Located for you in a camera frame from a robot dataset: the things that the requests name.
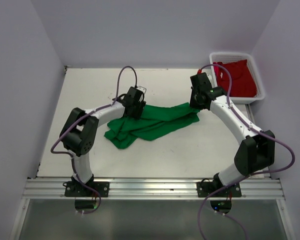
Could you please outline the green t shirt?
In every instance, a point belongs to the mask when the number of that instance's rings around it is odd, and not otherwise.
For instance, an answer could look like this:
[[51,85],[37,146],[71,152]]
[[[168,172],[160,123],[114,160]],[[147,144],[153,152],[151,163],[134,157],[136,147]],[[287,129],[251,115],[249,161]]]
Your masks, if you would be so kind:
[[110,121],[104,137],[118,149],[126,149],[137,139],[153,141],[197,123],[199,112],[187,102],[174,107],[146,105],[138,120],[124,116]]

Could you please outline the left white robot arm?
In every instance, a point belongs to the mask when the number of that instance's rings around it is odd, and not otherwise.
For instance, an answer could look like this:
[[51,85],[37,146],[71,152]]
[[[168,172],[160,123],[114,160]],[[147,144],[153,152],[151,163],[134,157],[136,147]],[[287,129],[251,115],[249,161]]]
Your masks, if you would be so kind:
[[58,142],[63,144],[71,157],[73,175],[66,184],[67,191],[89,196],[94,187],[94,176],[90,168],[89,152],[92,149],[97,129],[121,117],[139,119],[146,105],[146,88],[132,86],[127,93],[113,99],[113,102],[94,109],[74,108],[67,118],[59,135]]

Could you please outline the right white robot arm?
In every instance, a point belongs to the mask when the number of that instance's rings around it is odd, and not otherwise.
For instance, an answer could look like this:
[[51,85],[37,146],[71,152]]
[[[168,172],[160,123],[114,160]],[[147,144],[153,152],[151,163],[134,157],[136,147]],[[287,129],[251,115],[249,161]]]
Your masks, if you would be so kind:
[[224,196],[230,191],[230,184],[252,173],[263,170],[274,163],[275,142],[271,131],[263,131],[246,118],[235,104],[227,98],[222,87],[212,87],[207,74],[199,73],[190,77],[190,107],[209,110],[231,131],[239,144],[234,163],[214,175],[212,181],[202,180],[199,188],[204,192]]

